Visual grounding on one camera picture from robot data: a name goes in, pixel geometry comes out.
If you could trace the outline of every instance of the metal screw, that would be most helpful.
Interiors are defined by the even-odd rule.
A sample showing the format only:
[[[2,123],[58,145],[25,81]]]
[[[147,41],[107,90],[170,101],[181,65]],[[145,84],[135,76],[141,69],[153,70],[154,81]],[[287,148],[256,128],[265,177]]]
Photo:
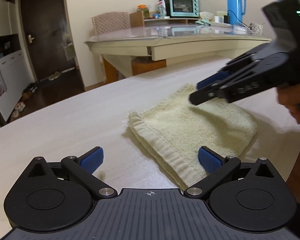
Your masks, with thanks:
[[[104,187],[101,190],[99,190],[99,193],[103,196],[110,196],[114,193],[114,189],[109,187]]]
[[[197,196],[197,195],[202,194],[202,190],[197,187],[191,187],[191,188],[187,189],[187,193],[192,196]]]

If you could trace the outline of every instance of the blue textured pad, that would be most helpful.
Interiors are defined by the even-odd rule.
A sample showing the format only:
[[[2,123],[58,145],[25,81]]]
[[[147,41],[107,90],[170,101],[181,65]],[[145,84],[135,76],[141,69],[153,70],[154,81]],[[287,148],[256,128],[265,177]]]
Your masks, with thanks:
[[[198,159],[201,166],[209,173],[213,173],[222,166],[221,160],[202,148],[199,149]]]
[[[80,166],[92,174],[103,163],[103,157],[103,149],[99,148],[95,152],[91,153],[88,157],[81,160]]]
[[[197,84],[197,90],[204,88],[208,85],[212,85],[213,83],[219,81],[219,80],[223,80],[226,77],[230,76],[230,72],[225,72],[225,71],[220,71],[214,75],[212,75],[211,77],[206,78],[205,80],[200,81]]]

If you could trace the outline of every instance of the person's arm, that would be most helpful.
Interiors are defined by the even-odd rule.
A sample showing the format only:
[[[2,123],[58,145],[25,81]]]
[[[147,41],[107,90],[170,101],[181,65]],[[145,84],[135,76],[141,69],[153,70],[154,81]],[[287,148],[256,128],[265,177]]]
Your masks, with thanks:
[[[278,103],[289,109],[290,114],[300,124],[300,84],[284,89],[277,88]]]

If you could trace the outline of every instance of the towel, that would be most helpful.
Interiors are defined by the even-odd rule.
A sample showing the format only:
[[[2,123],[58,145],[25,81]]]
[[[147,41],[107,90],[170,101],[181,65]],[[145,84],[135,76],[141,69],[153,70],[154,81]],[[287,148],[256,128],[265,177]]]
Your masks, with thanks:
[[[191,105],[194,91],[186,84],[156,106],[128,116],[133,134],[182,190],[208,175],[198,160],[201,146],[223,157],[239,156],[258,126],[251,114],[223,99]]]

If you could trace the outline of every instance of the ribbed gray plate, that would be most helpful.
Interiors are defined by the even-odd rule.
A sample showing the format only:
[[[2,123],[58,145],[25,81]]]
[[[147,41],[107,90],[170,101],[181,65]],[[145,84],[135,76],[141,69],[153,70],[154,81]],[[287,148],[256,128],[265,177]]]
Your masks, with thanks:
[[[298,239],[286,229],[268,234],[237,231],[216,220],[201,200],[178,189],[123,189],[100,200],[91,215],[67,230],[36,234],[12,230],[5,240],[279,240]]]

